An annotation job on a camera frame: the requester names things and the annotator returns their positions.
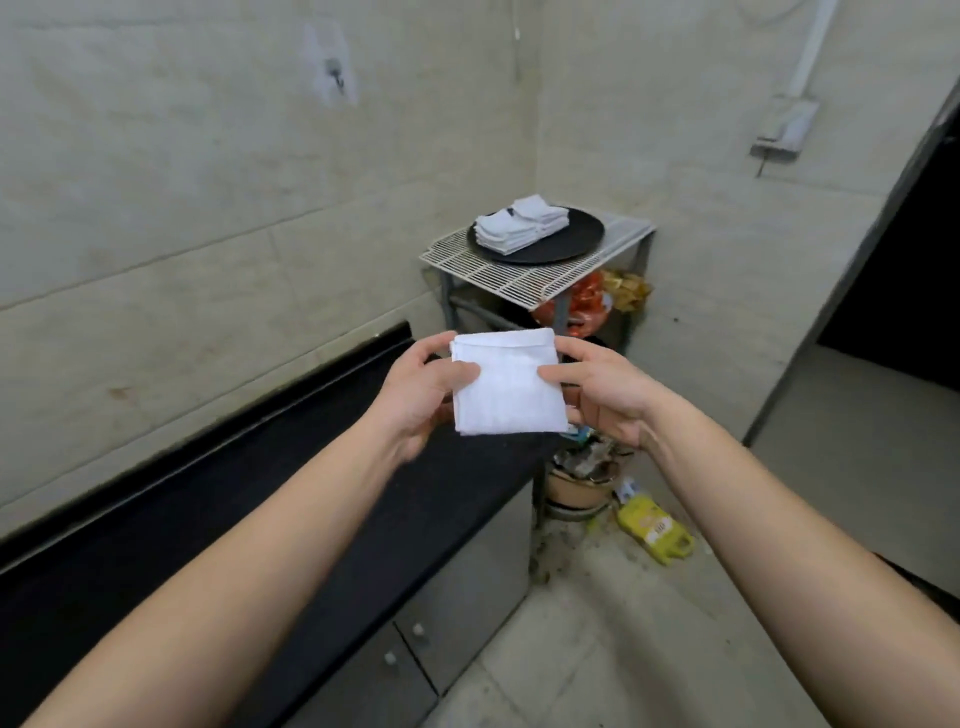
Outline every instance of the black counter edge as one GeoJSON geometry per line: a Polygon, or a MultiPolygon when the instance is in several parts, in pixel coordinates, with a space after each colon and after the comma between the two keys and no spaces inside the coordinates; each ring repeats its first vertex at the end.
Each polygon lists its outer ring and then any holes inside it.
{"type": "Polygon", "coordinates": [[[118,475],[85,496],[14,531],[0,541],[0,573],[15,568],[64,534],[76,532],[118,505],[146,493],[172,473],[204,458],[226,442],[267,422],[357,368],[412,343],[409,323],[398,324],[312,372],[266,393],[221,422],[118,475]]]}
{"type": "Polygon", "coordinates": [[[541,467],[541,465],[539,464],[539,461],[538,461],[538,465],[534,466],[534,468],[531,469],[529,474],[518,479],[517,483],[515,484],[515,487],[511,489],[510,493],[507,496],[505,496],[501,500],[501,502],[497,502],[496,505],[490,509],[489,513],[484,513],[482,514],[481,518],[477,519],[476,525],[469,532],[464,534],[463,539],[458,541],[450,549],[443,552],[440,555],[440,557],[437,559],[437,561],[430,567],[430,569],[425,570],[423,574],[420,576],[420,578],[417,579],[415,582],[413,582],[407,588],[407,590],[400,595],[400,597],[396,600],[395,603],[391,604],[388,608],[386,608],[383,611],[381,615],[379,615],[376,619],[371,621],[370,625],[360,634],[360,636],[357,637],[356,640],[352,641],[347,647],[347,649],[345,649],[343,653],[336,660],[331,662],[330,665],[323,672],[321,672],[316,677],[316,679],[314,679],[310,683],[309,687],[306,688],[296,700],[294,700],[290,705],[288,705],[286,709],[284,709],[284,711],[269,724],[269,728],[280,728],[284,723],[290,720],[290,718],[293,717],[294,714],[300,708],[302,708],[303,705],[306,704],[306,702],[311,697],[313,697],[313,695],[321,687],[324,686],[324,683],[327,680],[329,680],[331,677],[333,677],[333,675],[336,674],[336,672],[341,667],[343,667],[349,661],[349,659],[353,657],[353,655],[355,655],[357,651],[364,644],[367,643],[367,640],[369,640],[373,635],[375,635],[379,630],[381,630],[386,624],[391,622],[396,616],[396,614],[400,611],[400,608],[404,604],[406,604],[411,598],[413,598],[413,596],[420,589],[422,589],[426,585],[426,583],[430,581],[430,579],[436,576],[437,573],[443,567],[445,567],[453,559],[454,556],[457,555],[457,553],[460,551],[461,548],[466,546],[473,539],[474,536],[476,536],[481,530],[483,530],[484,526],[487,525],[487,523],[489,523],[491,519],[497,513],[499,513],[500,510],[507,503],[509,503],[512,498],[516,496],[517,493],[519,493],[523,489],[523,486],[527,484],[527,481],[535,477],[537,468],[539,467],[541,467]]]}

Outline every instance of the left hand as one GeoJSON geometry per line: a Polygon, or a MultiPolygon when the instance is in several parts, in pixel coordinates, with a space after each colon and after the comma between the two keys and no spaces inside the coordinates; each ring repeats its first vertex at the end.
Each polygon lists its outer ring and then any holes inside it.
{"type": "Polygon", "coordinates": [[[431,354],[448,352],[456,331],[445,331],[420,339],[390,368],[383,388],[368,410],[397,440],[398,454],[413,460],[430,437],[433,428],[453,416],[447,395],[463,389],[478,376],[480,367],[468,361],[436,359],[431,354]]]}

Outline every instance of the concrete wall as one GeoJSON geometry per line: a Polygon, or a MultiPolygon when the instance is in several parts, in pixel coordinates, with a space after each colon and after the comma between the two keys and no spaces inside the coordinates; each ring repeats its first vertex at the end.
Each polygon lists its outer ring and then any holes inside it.
{"type": "Polygon", "coordinates": [[[538,52],[518,85],[507,0],[5,3],[0,535],[400,320],[441,328],[416,256],[533,189],[538,52]],[[355,108],[304,67],[330,17],[355,108]]]}
{"type": "Polygon", "coordinates": [[[748,156],[814,2],[550,0],[538,188],[649,217],[631,358],[743,436],[960,76],[960,4],[843,0],[800,159],[748,156]]]}

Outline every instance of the black countertop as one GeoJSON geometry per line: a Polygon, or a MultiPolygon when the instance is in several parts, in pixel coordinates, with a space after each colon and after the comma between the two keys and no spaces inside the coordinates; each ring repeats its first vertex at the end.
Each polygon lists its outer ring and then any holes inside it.
{"type": "MultiPolygon", "coordinates": [[[[4,543],[0,563],[15,566],[0,574],[0,726],[24,720],[136,604],[353,423],[410,343],[408,327],[395,329],[4,543]]],[[[263,728],[293,713],[558,442],[435,432],[391,479],[230,725],[263,728]]]]}

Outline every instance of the white pipe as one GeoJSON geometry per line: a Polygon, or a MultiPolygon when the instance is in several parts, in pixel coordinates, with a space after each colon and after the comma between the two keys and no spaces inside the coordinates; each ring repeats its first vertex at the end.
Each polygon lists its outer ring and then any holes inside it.
{"type": "Polygon", "coordinates": [[[510,2],[510,16],[514,21],[514,74],[519,84],[523,72],[520,68],[520,13],[516,7],[516,0],[510,2]]]}
{"type": "Polygon", "coordinates": [[[806,38],[804,52],[786,89],[787,96],[799,99],[806,94],[806,86],[810,83],[813,65],[824,47],[824,40],[827,39],[827,31],[830,29],[830,23],[833,22],[839,2],[840,0],[820,0],[817,5],[817,14],[813,18],[813,25],[810,26],[810,35],[806,38]]]}

